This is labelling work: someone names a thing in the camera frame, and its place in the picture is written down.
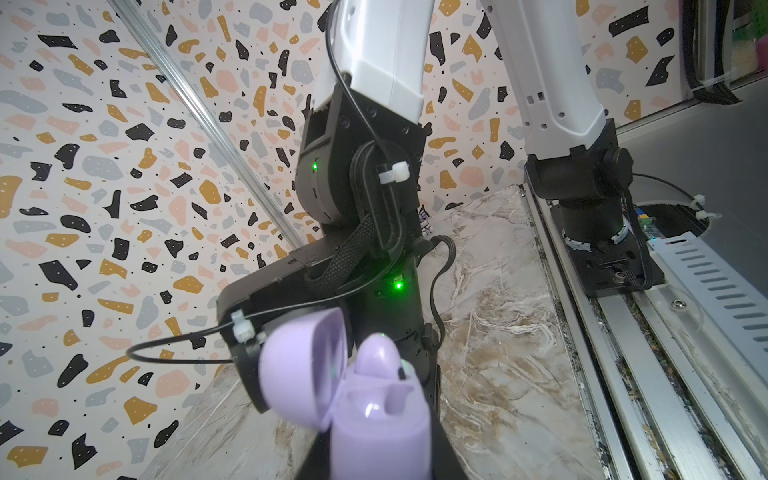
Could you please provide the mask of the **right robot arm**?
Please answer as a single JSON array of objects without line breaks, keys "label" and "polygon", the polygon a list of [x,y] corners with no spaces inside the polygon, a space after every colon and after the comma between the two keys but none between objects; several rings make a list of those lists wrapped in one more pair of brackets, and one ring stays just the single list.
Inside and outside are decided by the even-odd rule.
[{"label": "right robot arm", "polygon": [[[630,194],[633,160],[584,75],[576,13],[567,1],[487,1],[523,120],[525,172],[554,218],[584,292],[646,290],[663,281]],[[446,236],[426,238],[418,179],[430,1],[335,1],[329,59],[303,130],[298,198],[322,238],[226,287],[217,315],[257,410],[269,406],[259,360],[270,329],[318,309],[344,313],[331,360],[344,363],[385,335],[437,402],[446,328],[423,314],[416,270]]]}]

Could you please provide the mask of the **purple earbud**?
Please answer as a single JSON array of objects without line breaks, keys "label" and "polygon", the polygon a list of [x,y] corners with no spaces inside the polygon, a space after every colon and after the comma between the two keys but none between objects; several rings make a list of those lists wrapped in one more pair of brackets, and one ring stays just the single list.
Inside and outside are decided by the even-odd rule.
[{"label": "purple earbud", "polygon": [[384,380],[402,380],[402,361],[395,342],[386,334],[374,333],[359,346],[354,371]]}]

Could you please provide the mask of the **purple earbud charging case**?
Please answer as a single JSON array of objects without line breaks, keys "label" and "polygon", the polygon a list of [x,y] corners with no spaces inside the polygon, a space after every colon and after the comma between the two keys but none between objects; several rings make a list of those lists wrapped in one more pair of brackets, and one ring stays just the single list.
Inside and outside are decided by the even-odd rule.
[{"label": "purple earbud charging case", "polygon": [[259,386],[282,419],[330,432],[332,479],[429,479],[430,408],[413,366],[402,380],[354,371],[335,307],[279,326],[264,344]]}]

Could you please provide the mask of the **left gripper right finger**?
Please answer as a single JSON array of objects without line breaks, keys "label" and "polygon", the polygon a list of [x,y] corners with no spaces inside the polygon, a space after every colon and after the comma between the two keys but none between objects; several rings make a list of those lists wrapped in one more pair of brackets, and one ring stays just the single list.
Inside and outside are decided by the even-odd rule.
[{"label": "left gripper right finger", "polygon": [[427,398],[431,425],[431,469],[435,480],[467,480],[462,464],[443,428],[433,398]]}]

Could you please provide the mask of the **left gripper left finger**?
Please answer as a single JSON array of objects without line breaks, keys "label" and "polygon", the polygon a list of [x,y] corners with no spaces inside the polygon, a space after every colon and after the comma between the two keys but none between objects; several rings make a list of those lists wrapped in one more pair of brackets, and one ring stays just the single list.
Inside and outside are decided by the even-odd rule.
[{"label": "left gripper left finger", "polygon": [[330,479],[330,432],[318,433],[294,480]]}]

